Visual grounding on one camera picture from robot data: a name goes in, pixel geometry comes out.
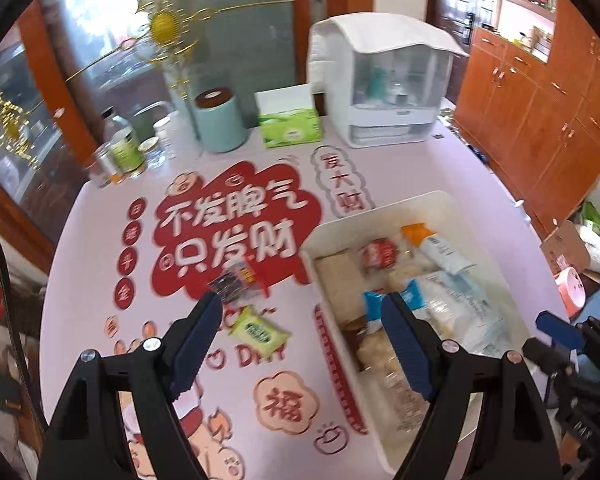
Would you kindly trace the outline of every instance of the pink container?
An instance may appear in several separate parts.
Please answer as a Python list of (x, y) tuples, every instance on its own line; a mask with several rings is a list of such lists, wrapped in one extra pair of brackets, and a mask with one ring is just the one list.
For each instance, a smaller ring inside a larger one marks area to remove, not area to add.
[(554, 276), (555, 283), (562, 296), (562, 302), (567, 309), (567, 316), (573, 317), (584, 306), (587, 295), (578, 273), (573, 267), (567, 267)]

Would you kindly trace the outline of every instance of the table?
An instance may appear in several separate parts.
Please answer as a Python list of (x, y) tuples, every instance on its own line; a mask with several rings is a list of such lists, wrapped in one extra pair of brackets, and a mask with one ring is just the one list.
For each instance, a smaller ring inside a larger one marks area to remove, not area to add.
[[(43, 311), (49, 420), (83, 349), (108, 355), (163, 334), (189, 313), (191, 298), (222, 264), (246, 251), (270, 285), (270, 298), (258, 298), (256, 310), (292, 336), (262, 360), (227, 335), (237, 312), (225, 311), (195, 388), (176, 406), (190, 441), (204, 448), (205, 470), (223, 480), (389, 478), (355, 401), (336, 394), (318, 336), (319, 298), (305, 285), (298, 249), (320, 222), (432, 190), (458, 201), (532, 334), (540, 311), (564, 317), (537, 237), (441, 124), (434, 129), (441, 138), (362, 150), (345, 147), (327, 121), (323, 126), (318, 143), (265, 150), (253, 132), (225, 155), (176, 158), (119, 186), (85, 184), (58, 244)], [(274, 388), (285, 395), (267, 397)], [(123, 418), (137, 440), (133, 417)], [(131, 446), (139, 471), (150, 474), (142, 446)]]

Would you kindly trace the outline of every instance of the tissue box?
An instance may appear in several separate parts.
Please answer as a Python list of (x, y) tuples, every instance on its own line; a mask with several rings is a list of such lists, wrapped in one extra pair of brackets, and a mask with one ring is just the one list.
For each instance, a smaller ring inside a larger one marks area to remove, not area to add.
[(256, 92), (255, 97), (260, 131), (267, 148), (316, 142), (322, 138), (310, 85)]

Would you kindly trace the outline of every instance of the door handle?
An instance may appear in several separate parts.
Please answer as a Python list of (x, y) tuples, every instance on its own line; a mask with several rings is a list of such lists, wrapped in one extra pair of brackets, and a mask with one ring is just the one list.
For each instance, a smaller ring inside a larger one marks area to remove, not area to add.
[(564, 140), (564, 145), (565, 147), (567, 146), (567, 144), (569, 143), (569, 139), (571, 139), (571, 137), (573, 137), (576, 133), (576, 130), (571, 130), (569, 132), (569, 135), (567, 135), (567, 138)]
[(327, 17), (327, 0), (309, 0), (309, 13), (312, 25)]
[(565, 92), (562, 88), (560, 88), (556, 83), (551, 82), (551, 84), (552, 84), (552, 86), (554, 86), (555, 89), (562, 92), (564, 95), (567, 95), (567, 92)]
[(598, 122), (597, 122), (597, 121), (596, 121), (596, 120), (595, 120), (593, 117), (590, 117), (590, 118), (589, 118), (589, 121), (591, 121), (591, 122), (593, 123), (593, 125), (594, 125), (594, 126), (597, 128), (597, 129), (599, 129), (599, 130), (600, 130), (600, 125), (598, 124)]

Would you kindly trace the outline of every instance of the floor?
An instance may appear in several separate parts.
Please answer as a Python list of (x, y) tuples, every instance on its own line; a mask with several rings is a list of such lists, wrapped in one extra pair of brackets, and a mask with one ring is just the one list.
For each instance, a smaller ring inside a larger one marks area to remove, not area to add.
[[(453, 104), (449, 99), (447, 99), (446, 97), (442, 98), (442, 102), (440, 103), (440, 109), (444, 109), (444, 108), (451, 108), (452, 110), (456, 109), (456, 105)], [(515, 202), (515, 199), (513, 198), (513, 196), (511, 195), (511, 193), (509, 192), (509, 189), (507, 189), (507, 187), (502, 183), (502, 181), (496, 176), (495, 173), (493, 173), (493, 171), (491, 171), (489, 169), (489, 173), (491, 173), (491, 175), (494, 177), (494, 179), (496, 180), (496, 182), (498, 183), (498, 185), (502, 188), (502, 190), (506, 193), (506, 195), (510, 198), (510, 200), (512, 202)], [(533, 226), (531, 224), (529, 224), (529, 229), (531, 229), (531, 232), (534, 234), (534, 237), (537, 239), (538, 241), (538, 246), (542, 243), (542, 240), (540, 239), (540, 237), (538, 236), (538, 233), (536, 233), (536, 230), (533, 228)]]

